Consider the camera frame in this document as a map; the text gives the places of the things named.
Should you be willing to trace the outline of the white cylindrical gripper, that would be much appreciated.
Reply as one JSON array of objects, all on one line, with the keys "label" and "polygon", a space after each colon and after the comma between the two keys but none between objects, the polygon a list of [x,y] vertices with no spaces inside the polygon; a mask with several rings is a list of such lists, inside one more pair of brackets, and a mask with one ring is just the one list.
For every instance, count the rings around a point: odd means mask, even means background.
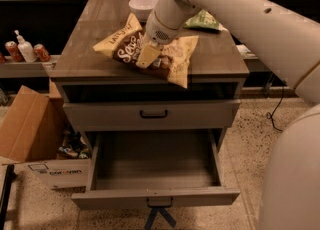
[{"label": "white cylindrical gripper", "polygon": [[[183,0],[159,0],[147,19],[146,35],[153,42],[169,44],[177,37],[184,23],[199,11],[199,7]],[[157,46],[145,45],[136,66],[146,69],[160,54]]]}]

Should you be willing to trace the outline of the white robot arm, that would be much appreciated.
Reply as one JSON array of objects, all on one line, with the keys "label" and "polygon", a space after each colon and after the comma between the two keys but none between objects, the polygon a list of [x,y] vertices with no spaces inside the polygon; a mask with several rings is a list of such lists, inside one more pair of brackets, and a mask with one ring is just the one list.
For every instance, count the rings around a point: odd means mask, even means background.
[{"label": "white robot arm", "polygon": [[147,20],[148,38],[170,43],[201,9],[313,105],[273,147],[258,230],[320,230],[320,24],[268,0],[159,0]]}]

